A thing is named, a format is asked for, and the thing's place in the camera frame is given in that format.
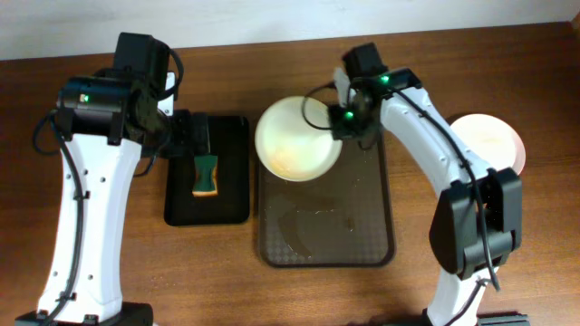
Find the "green and yellow sponge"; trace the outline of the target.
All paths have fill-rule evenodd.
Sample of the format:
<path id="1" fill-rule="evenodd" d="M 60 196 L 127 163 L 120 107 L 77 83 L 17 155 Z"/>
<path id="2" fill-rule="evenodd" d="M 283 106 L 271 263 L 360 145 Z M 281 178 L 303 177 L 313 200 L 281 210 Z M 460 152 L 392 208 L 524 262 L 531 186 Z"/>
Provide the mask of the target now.
<path id="1" fill-rule="evenodd" d="M 194 197 L 214 197 L 218 194 L 218 157 L 213 155 L 194 158 L 195 181 L 192 187 Z"/>

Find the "white plate with red stain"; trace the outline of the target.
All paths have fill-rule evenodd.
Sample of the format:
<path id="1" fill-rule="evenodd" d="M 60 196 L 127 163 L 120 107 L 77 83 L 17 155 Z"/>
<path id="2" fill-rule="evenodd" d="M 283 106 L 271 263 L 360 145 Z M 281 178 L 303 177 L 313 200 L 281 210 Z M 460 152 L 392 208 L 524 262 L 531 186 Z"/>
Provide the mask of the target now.
<path id="1" fill-rule="evenodd" d="M 520 175 L 527 153 L 522 138 L 505 121 L 487 114 L 475 113 L 459 117 L 451 129 L 495 170 L 512 168 Z"/>

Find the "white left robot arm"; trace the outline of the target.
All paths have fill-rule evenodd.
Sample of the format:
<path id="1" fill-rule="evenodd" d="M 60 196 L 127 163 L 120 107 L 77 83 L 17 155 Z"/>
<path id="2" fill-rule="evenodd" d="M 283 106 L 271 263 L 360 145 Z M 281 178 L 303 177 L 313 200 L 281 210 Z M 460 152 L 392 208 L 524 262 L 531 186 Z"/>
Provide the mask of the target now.
<path id="1" fill-rule="evenodd" d="M 167 158 L 177 136 L 179 79 L 123 72 L 71 78 L 45 117 L 63 160 L 56 242 L 43 293 L 17 325 L 151 325 L 148 303 L 126 302 L 121 243 L 140 159 Z"/>

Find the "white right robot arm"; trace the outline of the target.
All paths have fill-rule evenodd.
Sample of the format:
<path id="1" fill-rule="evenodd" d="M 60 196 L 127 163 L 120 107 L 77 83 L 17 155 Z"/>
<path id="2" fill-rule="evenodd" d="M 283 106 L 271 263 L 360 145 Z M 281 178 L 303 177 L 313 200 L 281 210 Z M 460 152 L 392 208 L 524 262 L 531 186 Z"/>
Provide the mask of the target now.
<path id="1" fill-rule="evenodd" d="M 478 314 L 484 291 L 522 243 L 522 182 L 466 145 L 440 116 L 408 68 L 335 69 L 335 136 L 354 138 L 367 123 L 393 134 L 427 177 L 438 204 L 429 241 L 440 265 L 436 292 L 411 325 L 528 325 L 518 312 Z"/>

